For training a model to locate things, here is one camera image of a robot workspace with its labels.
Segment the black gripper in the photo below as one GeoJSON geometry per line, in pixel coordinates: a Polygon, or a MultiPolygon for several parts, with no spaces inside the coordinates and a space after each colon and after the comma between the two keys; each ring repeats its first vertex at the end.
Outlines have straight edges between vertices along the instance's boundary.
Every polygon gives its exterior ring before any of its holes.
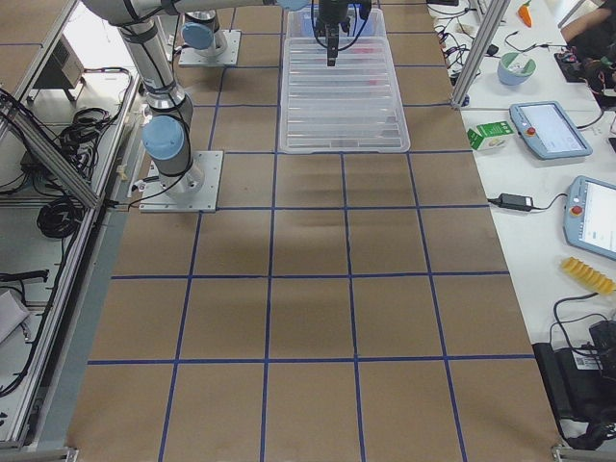
{"type": "Polygon", "coordinates": [[[349,1],[322,0],[319,2],[316,19],[318,37],[325,37],[328,66],[335,66],[338,57],[339,31],[349,32],[349,1]]]}

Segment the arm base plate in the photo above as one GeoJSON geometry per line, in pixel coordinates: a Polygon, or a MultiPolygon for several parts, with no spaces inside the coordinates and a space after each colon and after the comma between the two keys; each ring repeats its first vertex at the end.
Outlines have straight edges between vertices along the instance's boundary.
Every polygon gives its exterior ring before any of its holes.
{"type": "Polygon", "coordinates": [[[223,163],[222,151],[194,151],[192,167],[181,179],[160,176],[150,162],[150,175],[157,176],[139,191],[145,199],[138,203],[144,213],[213,213],[218,205],[219,182],[223,163]]]}
{"type": "Polygon", "coordinates": [[[211,32],[200,26],[184,26],[184,46],[179,58],[183,67],[223,67],[237,64],[242,32],[222,30],[211,32]]]}

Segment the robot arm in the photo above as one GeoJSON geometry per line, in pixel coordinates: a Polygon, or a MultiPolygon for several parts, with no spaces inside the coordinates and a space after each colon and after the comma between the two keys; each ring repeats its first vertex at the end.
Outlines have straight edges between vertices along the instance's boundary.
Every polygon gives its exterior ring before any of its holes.
{"type": "MultiPolygon", "coordinates": [[[[347,33],[350,1],[320,1],[311,6],[310,30],[317,44],[326,49],[326,64],[334,65],[339,53],[340,32],[347,33]]],[[[180,29],[184,41],[178,63],[183,67],[224,67],[237,64],[240,30],[225,30],[215,10],[184,14],[180,29]]]]}
{"type": "Polygon", "coordinates": [[[142,131],[142,142],[158,169],[165,192],[197,190],[204,173],[194,165],[190,125],[193,103],[175,78],[172,60],[154,18],[220,9],[277,6],[297,11],[305,1],[86,1],[84,5],[116,27],[144,83],[152,120],[142,131]]]}

